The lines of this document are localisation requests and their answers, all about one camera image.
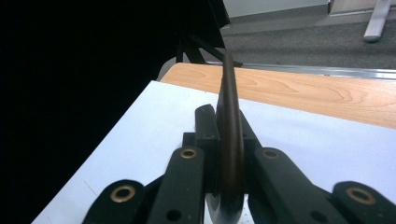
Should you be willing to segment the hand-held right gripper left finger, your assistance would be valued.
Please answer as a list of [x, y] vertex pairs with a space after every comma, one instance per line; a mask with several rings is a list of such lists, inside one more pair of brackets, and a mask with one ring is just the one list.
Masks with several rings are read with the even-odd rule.
[[195, 112], [195, 131], [183, 133], [183, 147], [194, 146], [205, 153], [205, 192], [215, 193], [218, 184], [219, 130], [212, 105], [202, 105]]

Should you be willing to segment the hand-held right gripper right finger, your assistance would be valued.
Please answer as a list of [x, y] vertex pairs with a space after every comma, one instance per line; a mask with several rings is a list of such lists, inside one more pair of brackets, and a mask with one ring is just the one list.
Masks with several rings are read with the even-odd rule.
[[242, 111], [240, 111], [240, 118], [242, 122], [242, 136], [244, 143], [245, 190], [250, 190], [250, 185], [254, 182], [254, 171], [251, 167], [253, 153], [256, 148], [261, 147], [262, 145]]

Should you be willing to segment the black comb with handle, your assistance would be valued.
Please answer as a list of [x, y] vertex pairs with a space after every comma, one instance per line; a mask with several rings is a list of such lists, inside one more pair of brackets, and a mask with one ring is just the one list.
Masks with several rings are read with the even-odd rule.
[[214, 224], [236, 224], [244, 203], [245, 150], [233, 57], [224, 54], [217, 103], [219, 130], [219, 175], [217, 188], [208, 195], [208, 209]]

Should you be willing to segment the white sheet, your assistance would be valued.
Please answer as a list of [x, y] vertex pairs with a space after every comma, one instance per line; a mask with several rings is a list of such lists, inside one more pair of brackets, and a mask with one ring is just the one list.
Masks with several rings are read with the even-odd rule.
[[[194, 111], [214, 93], [152, 81], [32, 224], [81, 224], [111, 183], [144, 185], [162, 175]], [[242, 100], [241, 110], [265, 147], [285, 152], [318, 187], [356, 181], [396, 203], [396, 130]]]

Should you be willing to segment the black stand legs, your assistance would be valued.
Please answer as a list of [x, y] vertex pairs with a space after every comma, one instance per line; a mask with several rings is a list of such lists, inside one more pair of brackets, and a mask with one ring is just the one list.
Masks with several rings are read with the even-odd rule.
[[187, 56], [191, 63], [207, 64], [201, 50], [223, 62], [225, 53], [211, 46], [196, 35], [181, 35], [177, 44], [176, 62], [183, 63]]

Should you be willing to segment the grey metal leg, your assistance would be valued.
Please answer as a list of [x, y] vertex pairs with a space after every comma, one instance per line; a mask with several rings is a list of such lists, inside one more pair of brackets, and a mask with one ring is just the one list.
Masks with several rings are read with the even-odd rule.
[[377, 42], [383, 32], [392, 0], [377, 0], [371, 19], [368, 22], [363, 40], [367, 43]]

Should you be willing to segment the metal rail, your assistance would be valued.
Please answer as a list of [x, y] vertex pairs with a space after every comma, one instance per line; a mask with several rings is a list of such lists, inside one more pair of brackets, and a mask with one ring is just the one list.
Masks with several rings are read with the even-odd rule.
[[396, 69], [281, 65], [281, 64], [265, 64], [265, 63], [240, 63], [240, 67], [247, 69], [311, 74], [311, 75], [328, 76], [328, 77], [354, 77], [354, 78], [396, 81]]

